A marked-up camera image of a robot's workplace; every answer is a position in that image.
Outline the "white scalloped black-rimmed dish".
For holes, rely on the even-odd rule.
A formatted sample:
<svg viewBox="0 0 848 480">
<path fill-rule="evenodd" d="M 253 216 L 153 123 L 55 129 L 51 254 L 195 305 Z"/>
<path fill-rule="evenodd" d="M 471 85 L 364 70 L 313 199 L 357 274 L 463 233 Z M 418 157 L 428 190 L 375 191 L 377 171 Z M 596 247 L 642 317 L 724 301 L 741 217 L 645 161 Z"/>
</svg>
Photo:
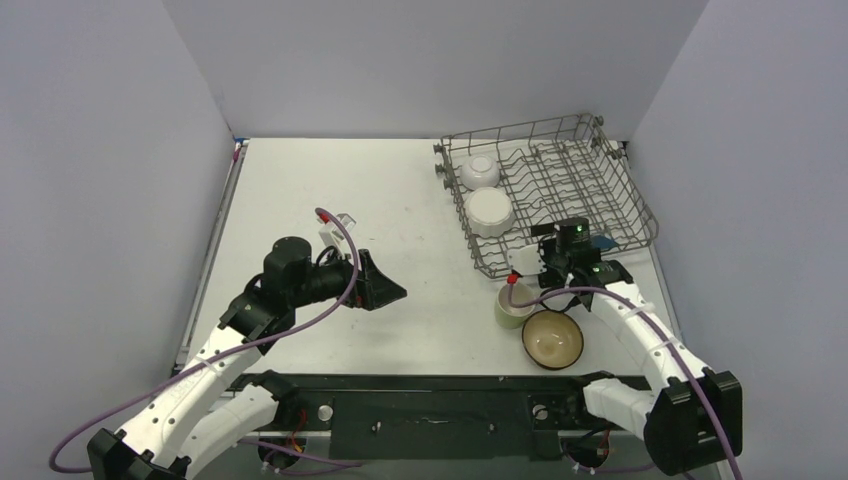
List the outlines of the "white scalloped black-rimmed dish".
<svg viewBox="0 0 848 480">
<path fill-rule="evenodd" d="M 494 187 L 474 190 L 465 200 L 464 210 L 471 233 L 478 237 L 500 237 L 515 224 L 510 198 Z"/>
</svg>

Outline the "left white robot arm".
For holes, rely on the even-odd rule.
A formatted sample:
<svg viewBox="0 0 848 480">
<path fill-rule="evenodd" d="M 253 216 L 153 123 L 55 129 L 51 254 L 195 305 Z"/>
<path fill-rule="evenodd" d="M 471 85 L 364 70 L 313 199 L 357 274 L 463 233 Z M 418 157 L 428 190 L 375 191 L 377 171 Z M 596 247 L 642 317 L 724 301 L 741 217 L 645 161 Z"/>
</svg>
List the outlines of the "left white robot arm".
<svg viewBox="0 0 848 480">
<path fill-rule="evenodd" d="M 375 310 L 405 298 L 361 249 L 351 259 L 312 260 L 310 243 L 278 240 L 263 270 L 234 298 L 203 347 L 171 385 L 116 432 L 88 442 L 97 479 L 192 479 L 214 458 L 255 429 L 291 427 L 298 416 L 294 387 L 267 371 L 225 405 L 213 405 L 231 384 L 289 331 L 297 308 L 334 300 Z"/>
</svg>

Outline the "plain white bowl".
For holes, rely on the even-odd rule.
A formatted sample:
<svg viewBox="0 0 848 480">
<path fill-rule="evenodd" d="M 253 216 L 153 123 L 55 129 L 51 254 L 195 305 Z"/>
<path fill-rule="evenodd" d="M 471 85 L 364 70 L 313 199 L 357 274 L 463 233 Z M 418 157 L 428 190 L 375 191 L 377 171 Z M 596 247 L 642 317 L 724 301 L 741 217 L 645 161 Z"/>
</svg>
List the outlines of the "plain white bowl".
<svg viewBox="0 0 848 480">
<path fill-rule="evenodd" d="M 469 190 L 494 188 L 500 180 L 497 162 L 487 155 L 466 159 L 460 167 L 460 182 Z"/>
</svg>

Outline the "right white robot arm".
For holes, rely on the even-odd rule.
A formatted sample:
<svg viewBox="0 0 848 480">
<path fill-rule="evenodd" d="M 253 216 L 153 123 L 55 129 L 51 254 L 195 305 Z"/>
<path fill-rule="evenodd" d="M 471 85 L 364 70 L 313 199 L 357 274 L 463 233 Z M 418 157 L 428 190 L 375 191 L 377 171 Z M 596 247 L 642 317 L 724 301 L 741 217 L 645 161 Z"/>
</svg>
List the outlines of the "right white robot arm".
<svg viewBox="0 0 848 480">
<path fill-rule="evenodd" d="M 572 217 L 531 227 L 536 246 L 530 267 L 512 271 L 534 275 L 543 289 L 540 302 L 568 295 L 573 306 L 601 320 L 647 380 L 636 390 L 611 374 L 601 374 L 564 400 L 566 418 L 588 427 L 599 418 L 640 438 L 664 474 L 687 473 L 725 461 L 735 478 L 743 448 L 743 391 L 729 371 L 717 372 L 693 354 L 655 312 L 635 277 L 619 261 L 605 259 L 589 222 Z"/>
</svg>

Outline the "green mug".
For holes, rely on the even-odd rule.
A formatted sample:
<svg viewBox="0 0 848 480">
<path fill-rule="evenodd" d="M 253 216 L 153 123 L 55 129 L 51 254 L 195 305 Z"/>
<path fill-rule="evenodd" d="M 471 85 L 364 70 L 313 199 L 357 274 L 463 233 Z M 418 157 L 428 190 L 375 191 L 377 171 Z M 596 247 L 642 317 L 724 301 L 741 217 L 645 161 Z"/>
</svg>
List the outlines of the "green mug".
<svg viewBox="0 0 848 480">
<path fill-rule="evenodd" d="M 527 285 L 516 283 L 503 286 L 498 291 L 494 305 L 496 323 L 504 329 L 521 327 L 534 312 L 535 306 L 515 307 L 509 302 L 509 299 L 512 299 L 516 304 L 523 304 L 534 300 L 536 297 L 535 290 Z"/>
</svg>

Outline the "blue leaf-shaped plate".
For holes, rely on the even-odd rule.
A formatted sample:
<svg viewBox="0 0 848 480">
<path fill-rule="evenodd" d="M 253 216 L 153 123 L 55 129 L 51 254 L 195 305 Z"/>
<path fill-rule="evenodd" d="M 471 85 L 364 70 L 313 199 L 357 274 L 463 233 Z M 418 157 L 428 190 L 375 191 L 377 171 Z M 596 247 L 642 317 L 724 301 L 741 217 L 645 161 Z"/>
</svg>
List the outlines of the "blue leaf-shaped plate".
<svg viewBox="0 0 848 480">
<path fill-rule="evenodd" d="M 597 235 L 591 238 L 593 248 L 599 249 L 602 252 L 614 250 L 619 247 L 618 243 L 606 236 Z"/>
</svg>

